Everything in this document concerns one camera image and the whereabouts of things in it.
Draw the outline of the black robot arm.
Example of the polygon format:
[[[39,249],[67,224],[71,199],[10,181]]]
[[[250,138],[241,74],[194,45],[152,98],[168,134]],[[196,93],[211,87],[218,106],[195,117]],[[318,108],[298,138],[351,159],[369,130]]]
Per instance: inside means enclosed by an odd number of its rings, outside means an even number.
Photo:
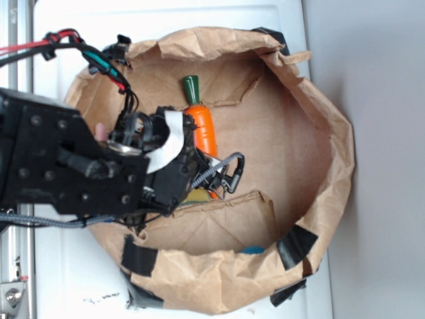
[[[1,90],[1,203],[47,203],[60,214],[169,214],[209,168],[192,117],[171,107],[134,112],[97,141],[80,112]]]

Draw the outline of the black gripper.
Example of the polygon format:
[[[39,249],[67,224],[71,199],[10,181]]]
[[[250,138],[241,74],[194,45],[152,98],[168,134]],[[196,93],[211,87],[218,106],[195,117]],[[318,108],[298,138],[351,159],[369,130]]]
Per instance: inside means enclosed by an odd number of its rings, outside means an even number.
[[[138,213],[171,213],[188,196],[209,161],[195,145],[194,118],[172,107],[156,113],[124,110],[112,131],[112,149],[141,166]]]

